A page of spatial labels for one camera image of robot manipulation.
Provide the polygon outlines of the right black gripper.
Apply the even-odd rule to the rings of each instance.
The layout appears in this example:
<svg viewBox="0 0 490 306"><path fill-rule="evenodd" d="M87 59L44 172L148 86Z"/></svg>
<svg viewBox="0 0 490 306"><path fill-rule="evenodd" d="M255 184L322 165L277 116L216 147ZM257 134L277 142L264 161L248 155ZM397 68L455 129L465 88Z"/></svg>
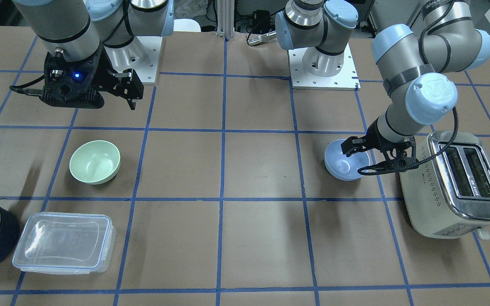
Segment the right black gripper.
<svg viewBox="0 0 490 306"><path fill-rule="evenodd" d="M62 52L47 54L43 64L41 101L52 107L101 108L101 92L125 99L136 110L144 85L132 68L117 72L103 45L86 59L68 62Z"/></svg>

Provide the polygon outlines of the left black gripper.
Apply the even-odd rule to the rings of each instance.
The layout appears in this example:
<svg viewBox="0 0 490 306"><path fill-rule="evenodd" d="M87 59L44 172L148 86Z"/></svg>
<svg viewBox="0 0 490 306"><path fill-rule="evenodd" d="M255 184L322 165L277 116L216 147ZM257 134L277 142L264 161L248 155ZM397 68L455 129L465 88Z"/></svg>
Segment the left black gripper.
<svg viewBox="0 0 490 306"><path fill-rule="evenodd" d="M421 164L416 158L416 141L414 137L411 137L409 141L405 142L391 142L381 135L376 121L369 126L365 136L349 137L342 144L342 153L346 157L351 157L353 154L366 152L371 149L377 149L383 153L385 161L360 167L357 172L406 172L407 170L417 169Z"/></svg>

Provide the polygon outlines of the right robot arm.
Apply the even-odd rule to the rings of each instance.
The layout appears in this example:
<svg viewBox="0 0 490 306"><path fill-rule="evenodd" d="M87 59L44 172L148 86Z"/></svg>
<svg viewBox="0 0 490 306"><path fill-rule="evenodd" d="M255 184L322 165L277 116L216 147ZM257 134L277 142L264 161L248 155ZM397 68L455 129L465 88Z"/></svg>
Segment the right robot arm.
<svg viewBox="0 0 490 306"><path fill-rule="evenodd" d="M143 98L137 70L148 65L140 37L174 31L172 0L15 0L14 5L45 45L43 75L10 90L52 107L99 109L102 92Z"/></svg>

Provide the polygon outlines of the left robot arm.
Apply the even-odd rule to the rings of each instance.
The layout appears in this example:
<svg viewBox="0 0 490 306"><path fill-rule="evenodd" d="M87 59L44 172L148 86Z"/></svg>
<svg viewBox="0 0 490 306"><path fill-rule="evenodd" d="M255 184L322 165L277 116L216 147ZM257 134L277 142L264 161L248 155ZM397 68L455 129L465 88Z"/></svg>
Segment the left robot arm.
<svg viewBox="0 0 490 306"><path fill-rule="evenodd" d="M385 160L358 168L359 176L406 172L430 162L438 152L418 160L414 136L453 112L458 130L456 86L446 74L466 71L490 57L490 35L475 29L468 0L422 0L426 27L416 36L404 24L381 30L371 45L373 58L392 103L363 137L343 141L348 161L356 153L377 149ZM284 50L307 49L308 71L321 77L338 73L345 47L358 23L358 12L344 0L290 0L275 17L276 36Z"/></svg>

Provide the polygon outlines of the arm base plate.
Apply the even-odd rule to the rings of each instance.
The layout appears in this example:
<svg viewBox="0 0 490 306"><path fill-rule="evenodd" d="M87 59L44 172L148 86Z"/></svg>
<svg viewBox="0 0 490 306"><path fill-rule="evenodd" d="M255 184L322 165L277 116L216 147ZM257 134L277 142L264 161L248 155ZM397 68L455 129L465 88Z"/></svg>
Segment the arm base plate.
<svg viewBox="0 0 490 306"><path fill-rule="evenodd" d="M342 53L335 56L323 54L315 47L288 50L288 63L294 89L341 91L360 89L348 43Z"/></svg>
<svg viewBox="0 0 490 306"><path fill-rule="evenodd" d="M134 69L144 85L156 85L159 76L163 37L136 37L141 43L142 56L136 60Z"/></svg>

